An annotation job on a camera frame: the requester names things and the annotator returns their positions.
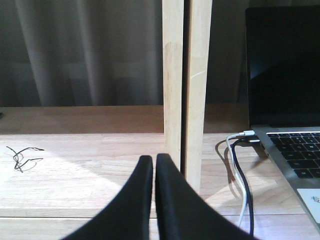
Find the charging cable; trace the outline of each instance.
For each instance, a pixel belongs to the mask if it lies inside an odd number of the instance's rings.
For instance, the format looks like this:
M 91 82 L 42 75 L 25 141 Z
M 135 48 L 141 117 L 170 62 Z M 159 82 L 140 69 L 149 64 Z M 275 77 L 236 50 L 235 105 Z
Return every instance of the charging cable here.
M 232 147 L 232 144 L 230 143 L 230 140 L 231 139 L 238 139 L 238 138 L 244 138 L 244 137 L 248 137 L 248 136 L 254 136 L 255 135 L 255 131 L 253 130 L 248 130 L 248 131 L 243 131 L 243 132 L 239 132 L 239 133 L 236 133 L 236 134 L 232 134 L 232 135 L 229 135 L 227 138 L 226 138 L 226 144 L 228 146 L 228 150 L 229 150 L 229 153 L 230 153 L 230 159 L 232 161 L 232 169 L 233 169 L 233 174 L 234 174 L 234 177 L 236 179 L 236 181 L 238 182 L 239 186 L 240 186 L 240 189 L 241 189 L 241 193 L 242 193 L 242 207 L 241 207 L 241 212 L 240 212 L 240 216 L 239 216 L 239 219 L 238 219 L 238 227 L 240 227 L 241 225 L 241 222 L 242 222 L 242 219 L 244 217 L 244 214 L 245 214 L 245 210 L 246 210 L 246 207 L 247 207 L 247 203 L 248 203 L 248 190 L 249 190 L 249 186 L 248 186 L 248 189 L 246 190 L 246 186 L 245 186 L 245 183 L 244 183 L 244 180 L 240 178 L 239 174 L 239 170 L 237 168 L 237 165 L 240 168 L 239 166 L 239 163 L 237 161 L 237 157 L 236 157 L 236 153 L 235 153 L 235 149 L 234 149 L 234 146 Z

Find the curtain fold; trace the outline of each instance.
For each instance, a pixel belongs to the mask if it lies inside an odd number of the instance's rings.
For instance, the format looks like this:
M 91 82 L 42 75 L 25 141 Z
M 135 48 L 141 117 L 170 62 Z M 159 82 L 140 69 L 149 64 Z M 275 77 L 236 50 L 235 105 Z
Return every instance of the curtain fold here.
M 162 104 L 161 11 L 157 0 L 0 0 L 0 106 Z

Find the wooden desk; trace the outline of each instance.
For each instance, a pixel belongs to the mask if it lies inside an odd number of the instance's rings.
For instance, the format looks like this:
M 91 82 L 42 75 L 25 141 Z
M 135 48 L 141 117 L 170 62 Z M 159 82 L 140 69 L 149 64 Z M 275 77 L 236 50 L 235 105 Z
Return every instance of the wooden desk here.
M 229 184 L 227 135 L 246 125 L 243 105 L 207 106 L 200 194 L 236 222 L 241 200 Z M 0 236 L 6 240 L 57 240 L 98 213 L 117 194 L 141 154 L 163 152 L 162 106 L 0 108 Z M 12 153 L 24 147 L 43 157 L 23 173 Z M 255 233 L 263 240 L 320 239 L 289 186 L 261 149 L 237 149 L 252 188 Z M 243 228 L 248 229 L 248 218 Z M 151 239 L 159 239 L 155 203 Z
M 244 104 L 211 104 L 205 109 L 200 195 L 235 224 L 242 200 L 233 182 L 225 139 L 248 129 L 247 112 Z M 319 240 L 289 184 L 262 148 L 237 146 L 236 152 L 253 194 L 255 236 L 262 240 Z M 249 216 L 243 220 L 242 228 L 248 231 Z
M 0 108 L 0 239 L 58 240 L 95 216 L 140 155 L 165 151 L 162 106 Z M 27 147 L 36 166 L 14 170 Z M 152 239 L 157 239 L 155 203 Z

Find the black screen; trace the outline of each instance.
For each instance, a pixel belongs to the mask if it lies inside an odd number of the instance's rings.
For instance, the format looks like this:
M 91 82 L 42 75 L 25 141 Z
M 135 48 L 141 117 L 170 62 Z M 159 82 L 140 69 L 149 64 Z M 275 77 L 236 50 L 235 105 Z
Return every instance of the black screen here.
M 246 10 L 250 124 L 320 126 L 320 6 Z

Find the gray curtain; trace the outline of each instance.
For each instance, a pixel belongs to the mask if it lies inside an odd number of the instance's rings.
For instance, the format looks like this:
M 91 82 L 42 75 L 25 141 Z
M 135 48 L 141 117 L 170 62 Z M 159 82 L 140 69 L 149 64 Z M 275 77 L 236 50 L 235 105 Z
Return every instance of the gray curtain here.
M 245 102 L 245 9 L 320 5 L 320 0 L 213 0 L 206 101 Z
M 0 106 L 163 101 L 159 0 L 0 0 Z

